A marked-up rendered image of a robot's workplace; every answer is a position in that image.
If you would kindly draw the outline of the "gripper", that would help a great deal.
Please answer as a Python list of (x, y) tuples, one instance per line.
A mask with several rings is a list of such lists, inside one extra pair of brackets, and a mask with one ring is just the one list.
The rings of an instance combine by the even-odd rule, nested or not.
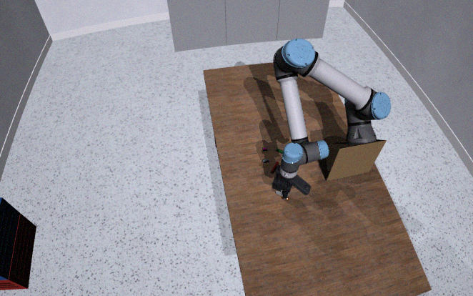
[(275, 172), (276, 176), (274, 178), (272, 188), (278, 190), (276, 191), (276, 193), (282, 196), (285, 200), (287, 198), (288, 192), (290, 192), (290, 189), (292, 187), (292, 184), (290, 184), (287, 180), (293, 180), (295, 177), (292, 177), (292, 178), (283, 177), (279, 172), (279, 168), (280, 168), (280, 165), (278, 165), (277, 170)]

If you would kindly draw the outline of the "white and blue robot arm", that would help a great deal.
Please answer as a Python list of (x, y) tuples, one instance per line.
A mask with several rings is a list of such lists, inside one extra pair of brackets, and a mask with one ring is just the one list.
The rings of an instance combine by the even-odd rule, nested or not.
[(305, 39), (288, 41), (276, 51), (273, 62), (292, 141), (284, 147), (280, 173), (286, 178), (296, 176), (287, 181), (301, 193), (308, 195), (311, 185), (297, 175), (299, 165), (328, 157), (329, 148), (324, 140), (308, 140), (297, 86), (298, 74), (311, 77), (344, 97), (348, 124), (347, 144), (366, 144), (377, 140), (371, 120), (385, 119), (389, 115), (390, 99), (384, 92), (362, 87), (320, 59), (311, 43)]

